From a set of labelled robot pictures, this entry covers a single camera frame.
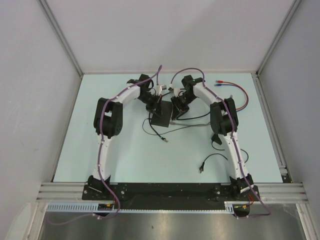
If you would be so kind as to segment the black network switch box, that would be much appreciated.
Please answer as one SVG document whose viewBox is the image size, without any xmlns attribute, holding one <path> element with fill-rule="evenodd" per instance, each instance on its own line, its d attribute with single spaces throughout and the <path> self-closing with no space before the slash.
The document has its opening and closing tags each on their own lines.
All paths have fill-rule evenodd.
<svg viewBox="0 0 320 240">
<path fill-rule="evenodd" d="M 168 128 L 171 121 L 172 111 L 172 102 L 163 100 L 160 104 L 160 109 L 157 109 L 151 117 L 151 125 Z"/>
</svg>

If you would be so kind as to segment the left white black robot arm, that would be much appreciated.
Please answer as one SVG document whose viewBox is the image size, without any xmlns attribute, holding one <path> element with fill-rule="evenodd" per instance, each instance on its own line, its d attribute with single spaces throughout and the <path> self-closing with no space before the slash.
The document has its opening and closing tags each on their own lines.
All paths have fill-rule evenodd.
<svg viewBox="0 0 320 240">
<path fill-rule="evenodd" d="M 153 78 L 141 74 L 139 79 L 130 79 L 116 96 L 98 100 L 93 124 L 99 137 L 98 159 L 92 173 L 94 179 L 106 181 L 111 177 L 111 170 L 108 169 L 111 143 L 122 130 L 123 111 L 130 102 L 138 99 L 145 104 L 147 112 L 160 118 L 163 116 L 160 87 L 157 85 L 155 94 L 152 94 L 150 90 L 153 87 Z"/>
</svg>

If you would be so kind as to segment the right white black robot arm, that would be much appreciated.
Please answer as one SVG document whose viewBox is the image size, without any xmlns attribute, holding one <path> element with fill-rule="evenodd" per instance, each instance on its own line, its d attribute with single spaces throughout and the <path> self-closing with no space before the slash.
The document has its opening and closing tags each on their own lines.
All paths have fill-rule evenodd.
<svg viewBox="0 0 320 240">
<path fill-rule="evenodd" d="M 221 98 L 209 87 L 205 86 L 203 78 L 184 76 L 181 80 L 185 92 L 171 98 L 172 120 L 177 120 L 189 111 L 189 104 L 195 99 L 201 99 L 209 107 L 210 126 L 213 131 L 213 141 L 222 145 L 229 163 L 230 194 L 242 201 L 253 189 L 254 182 L 243 159 L 238 142 L 238 115 L 234 100 Z"/>
</svg>

